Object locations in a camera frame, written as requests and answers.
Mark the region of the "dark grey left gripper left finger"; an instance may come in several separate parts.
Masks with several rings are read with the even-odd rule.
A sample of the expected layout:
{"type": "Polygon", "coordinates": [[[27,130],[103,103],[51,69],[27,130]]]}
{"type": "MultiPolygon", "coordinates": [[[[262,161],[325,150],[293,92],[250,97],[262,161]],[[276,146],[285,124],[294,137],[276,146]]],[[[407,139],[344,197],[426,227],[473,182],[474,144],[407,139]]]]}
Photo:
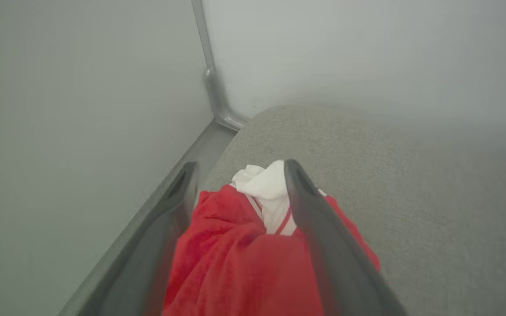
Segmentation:
{"type": "Polygon", "coordinates": [[[197,162],[187,162],[77,312],[77,316],[161,316],[177,240],[189,227],[197,162]]]}

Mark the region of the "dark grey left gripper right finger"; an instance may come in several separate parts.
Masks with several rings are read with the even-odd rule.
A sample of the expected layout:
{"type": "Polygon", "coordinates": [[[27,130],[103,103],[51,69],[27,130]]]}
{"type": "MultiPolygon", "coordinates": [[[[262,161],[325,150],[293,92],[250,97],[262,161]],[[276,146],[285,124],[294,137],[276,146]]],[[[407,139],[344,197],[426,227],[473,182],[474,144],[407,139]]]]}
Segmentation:
{"type": "Polygon", "coordinates": [[[301,164],[285,160],[290,209],[307,238],[325,316],[408,316],[301,164]]]}

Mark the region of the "red Bulls basketball jersey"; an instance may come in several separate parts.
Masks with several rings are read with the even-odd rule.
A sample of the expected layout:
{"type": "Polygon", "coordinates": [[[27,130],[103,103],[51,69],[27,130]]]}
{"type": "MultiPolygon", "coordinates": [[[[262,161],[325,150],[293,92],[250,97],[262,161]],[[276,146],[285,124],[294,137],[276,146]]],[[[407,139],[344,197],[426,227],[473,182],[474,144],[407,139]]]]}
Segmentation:
{"type": "Polygon", "coordinates": [[[247,165],[199,194],[177,242],[163,316],[323,316],[283,160],[247,165]]]}

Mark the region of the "grey fabric sofa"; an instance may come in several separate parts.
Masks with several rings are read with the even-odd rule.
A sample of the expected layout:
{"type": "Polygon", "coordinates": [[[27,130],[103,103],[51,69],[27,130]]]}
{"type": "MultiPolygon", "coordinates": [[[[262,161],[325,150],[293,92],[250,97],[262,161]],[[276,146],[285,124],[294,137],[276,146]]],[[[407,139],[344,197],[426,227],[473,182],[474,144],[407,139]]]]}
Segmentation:
{"type": "Polygon", "coordinates": [[[332,195],[412,316],[506,316],[506,150],[446,142],[345,109],[257,114],[210,174],[293,158],[332,195]]]}

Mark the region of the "grey metal wall corner trim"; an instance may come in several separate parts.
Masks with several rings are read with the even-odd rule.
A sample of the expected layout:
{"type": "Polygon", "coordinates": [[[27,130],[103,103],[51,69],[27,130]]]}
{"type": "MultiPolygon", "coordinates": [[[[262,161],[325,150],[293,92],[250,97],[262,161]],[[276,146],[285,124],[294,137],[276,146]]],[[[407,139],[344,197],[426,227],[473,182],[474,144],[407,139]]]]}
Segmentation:
{"type": "Polygon", "coordinates": [[[215,122],[229,129],[239,131],[249,122],[249,118],[237,114],[231,109],[216,71],[211,42],[207,30],[202,0],[191,0],[199,38],[206,62],[204,82],[208,92],[210,107],[215,122]]]}

